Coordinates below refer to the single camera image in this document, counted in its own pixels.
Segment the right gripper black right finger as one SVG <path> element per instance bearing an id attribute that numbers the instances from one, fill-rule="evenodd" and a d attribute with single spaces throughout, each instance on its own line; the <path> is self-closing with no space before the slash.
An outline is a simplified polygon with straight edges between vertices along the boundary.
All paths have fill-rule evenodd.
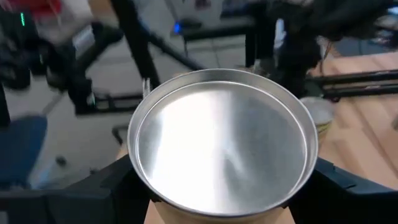
<path id="1" fill-rule="evenodd" d="M 398 190 L 322 158 L 288 207 L 296 224 L 398 224 Z"/>

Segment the blue chair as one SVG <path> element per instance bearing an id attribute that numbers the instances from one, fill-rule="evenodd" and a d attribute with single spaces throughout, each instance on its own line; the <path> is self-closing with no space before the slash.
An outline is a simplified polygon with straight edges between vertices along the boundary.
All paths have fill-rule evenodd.
<path id="1" fill-rule="evenodd" d="M 47 118 L 22 116 L 0 128 L 0 189 L 28 187 L 47 133 Z"/>

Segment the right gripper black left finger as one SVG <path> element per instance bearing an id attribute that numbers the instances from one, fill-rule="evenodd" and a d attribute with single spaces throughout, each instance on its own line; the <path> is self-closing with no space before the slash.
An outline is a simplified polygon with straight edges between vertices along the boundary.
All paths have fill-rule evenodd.
<path id="1" fill-rule="evenodd" d="M 148 206 L 124 156 L 64 189 L 0 192 L 0 224 L 144 224 Z"/>

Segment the black metal table frame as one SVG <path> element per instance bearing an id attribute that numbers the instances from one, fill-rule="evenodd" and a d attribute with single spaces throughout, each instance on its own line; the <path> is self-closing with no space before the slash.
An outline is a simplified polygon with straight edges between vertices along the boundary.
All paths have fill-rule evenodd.
<path id="1" fill-rule="evenodd" d="M 153 58 L 149 53 L 149 44 L 158 47 L 163 53 L 192 71 L 205 69 L 203 65 L 189 58 L 186 52 L 178 52 L 161 37 L 145 28 L 133 0 L 110 0 L 110 2 L 142 78 L 150 78 L 155 87 L 160 85 Z M 266 40 L 266 37 L 274 36 L 274 33 L 266 31 L 271 27 L 266 24 L 270 21 L 266 16 L 266 3 L 246 2 L 239 3 L 236 7 L 227 7 L 222 3 L 217 16 L 209 12 L 199 17 L 183 18 L 186 17 L 198 19 L 202 22 L 202 26 L 198 29 L 186 29 L 179 34 L 185 42 L 244 34 L 247 68 L 265 76 L 269 76 L 276 69 L 274 41 Z"/>

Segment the small silver bracket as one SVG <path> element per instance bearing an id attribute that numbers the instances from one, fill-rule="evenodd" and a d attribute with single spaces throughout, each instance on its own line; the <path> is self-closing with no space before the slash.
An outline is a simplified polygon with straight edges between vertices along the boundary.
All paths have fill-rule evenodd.
<path id="1" fill-rule="evenodd" d="M 150 78 L 145 78 L 142 81 L 142 97 L 146 98 L 152 91 Z"/>

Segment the red container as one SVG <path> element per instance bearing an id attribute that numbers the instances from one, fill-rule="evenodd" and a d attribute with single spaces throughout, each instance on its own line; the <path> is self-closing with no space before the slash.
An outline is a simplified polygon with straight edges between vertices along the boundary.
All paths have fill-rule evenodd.
<path id="1" fill-rule="evenodd" d="M 9 9 L 29 11 L 34 16 L 56 16 L 62 10 L 61 0 L 2 0 Z"/>

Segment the black device with blue light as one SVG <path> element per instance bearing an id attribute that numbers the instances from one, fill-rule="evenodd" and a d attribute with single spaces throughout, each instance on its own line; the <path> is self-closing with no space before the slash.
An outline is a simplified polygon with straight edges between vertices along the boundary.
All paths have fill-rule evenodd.
<path id="1" fill-rule="evenodd" d="M 189 30 L 189 29 L 198 29 L 202 26 L 202 22 L 199 21 L 198 19 L 195 18 L 183 18 L 180 20 L 175 21 L 173 28 L 172 28 L 172 34 L 173 35 L 179 35 L 182 34 L 184 30 Z"/>

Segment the black equipment stand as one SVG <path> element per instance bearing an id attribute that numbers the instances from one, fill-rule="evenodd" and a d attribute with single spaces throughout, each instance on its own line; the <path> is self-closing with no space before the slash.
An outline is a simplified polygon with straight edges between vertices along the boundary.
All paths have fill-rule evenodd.
<path id="1" fill-rule="evenodd" d="M 89 21 L 64 38 L 51 40 L 39 34 L 30 14 L 0 7 L 0 84 L 25 90 L 31 77 L 42 76 L 50 87 L 68 93 L 76 114 L 133 110 L 141 94 L 95 93 L 86 76 L 100 55 L 123 36 L 121 29 Z"/>

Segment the peach label can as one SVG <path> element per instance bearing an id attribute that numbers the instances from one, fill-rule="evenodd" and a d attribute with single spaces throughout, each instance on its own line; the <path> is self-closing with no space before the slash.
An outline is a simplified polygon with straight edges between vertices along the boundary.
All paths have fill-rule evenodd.
<path id="1" fill-rule="evenodd" d="M 314 170 L 318 137 L 276 82 L 207 69 L 148 93 L 127 148 L 165 224 L 275 224 Z"/>
<path id="2" fill-rule="evenodd" d="M 335 109 L 333 103 L 314 96 L 301 98 L 300 101 L 308 109 L 315 123 L 318 138 L 322 140 L 326 136 L 334 118 Z"/>

